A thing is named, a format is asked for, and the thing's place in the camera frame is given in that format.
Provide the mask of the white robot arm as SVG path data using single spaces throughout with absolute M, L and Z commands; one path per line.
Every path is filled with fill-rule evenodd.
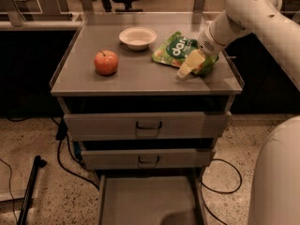
M 187 76 L 210 55 L 253 33 L 294 84 L 300 81 L 300 26 L 280 13 L 282 0 L 224 0 L 224 10 L 201 31 L 198 49 L 177 75 Z M 248 225 L 300 225 L 300 116 L 278 125 L 255 166 Z

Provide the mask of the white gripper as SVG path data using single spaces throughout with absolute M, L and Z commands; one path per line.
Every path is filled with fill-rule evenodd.
M 201 50 L 193 50 L 177 71 L 180 79 L 185 78 L 189 73 L 199 74 L 205 62 L 205 54 L 218 55 L 225 49 L 224 45 L 220 45 L 213 39 L 208 28 L 199 34 L 198 47 Z

